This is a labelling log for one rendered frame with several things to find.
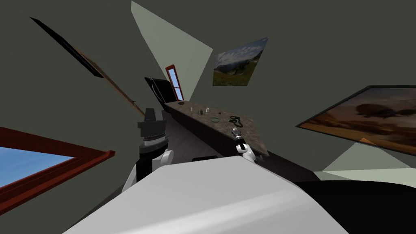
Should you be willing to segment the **narrow red framed window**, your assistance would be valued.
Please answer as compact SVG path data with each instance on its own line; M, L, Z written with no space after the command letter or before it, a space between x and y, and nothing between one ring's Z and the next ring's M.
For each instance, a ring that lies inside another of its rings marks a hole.
M183 93L182 93L181 86L180 86L180 83L179 83L179 79L178 79L178 76L177 76L175 65L170 65L170 66L166 67L165 69L166 69L169 81L171 82L171 85L172 85L173 91L175 93L176 99L179 100L179 101L183 101L184 97L183 97Z

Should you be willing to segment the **black and brown flat panel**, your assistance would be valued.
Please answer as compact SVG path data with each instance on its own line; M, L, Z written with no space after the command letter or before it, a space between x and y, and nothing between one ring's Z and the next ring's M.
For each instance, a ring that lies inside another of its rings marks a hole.
M69 44L69 42L63 38L61 35L53 31L46 24L41 22L38 19L31 18L40 28L42 28L47 34L49 34L59 45L61 45L68 53L70 53L78 62L80 62L88 71L90 71L93 76L103 78L110 86L112 86L129 104L131 104L142 116L145 116L145 113L135 104L131 98L129 98L121 88L111 80L104 71L87 56L77 50L75 47Z

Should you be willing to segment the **brown sunset picture black frame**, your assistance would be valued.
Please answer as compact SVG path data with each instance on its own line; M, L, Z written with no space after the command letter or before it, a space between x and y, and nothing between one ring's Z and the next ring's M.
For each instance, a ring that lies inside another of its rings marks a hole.
M416 156L416 85L369 85L297 127Z

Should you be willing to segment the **black appliance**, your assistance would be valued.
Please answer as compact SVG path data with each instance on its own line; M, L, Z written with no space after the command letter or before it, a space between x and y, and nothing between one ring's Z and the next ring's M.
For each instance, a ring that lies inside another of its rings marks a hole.
M145 77L144 79L150 86L151 90L153 91L153 94L156 96L161 106L163 107L163 110L167 113L170 113L170 109L166 105L166 103L177 101L171 83L167 80L156 78L153 79Z

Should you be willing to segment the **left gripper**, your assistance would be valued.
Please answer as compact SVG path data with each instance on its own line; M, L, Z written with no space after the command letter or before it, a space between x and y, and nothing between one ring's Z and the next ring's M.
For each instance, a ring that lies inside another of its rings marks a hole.
M166 120L163 120L161 110L146 108L143 122L138 122L137 127L140 129L141 137L149 138L165 134Z

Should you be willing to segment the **green landscape picture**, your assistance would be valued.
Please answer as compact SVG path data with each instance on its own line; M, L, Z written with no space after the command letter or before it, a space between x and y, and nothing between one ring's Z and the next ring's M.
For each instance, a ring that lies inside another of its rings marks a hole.
M214 57L213 86L247 86L269 37L253 41Z

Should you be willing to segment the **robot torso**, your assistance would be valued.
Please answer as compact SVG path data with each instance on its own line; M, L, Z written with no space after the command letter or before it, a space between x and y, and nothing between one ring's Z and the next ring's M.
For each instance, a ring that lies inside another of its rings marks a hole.
M63 234L348 234L305 191L240 156L166 165Z

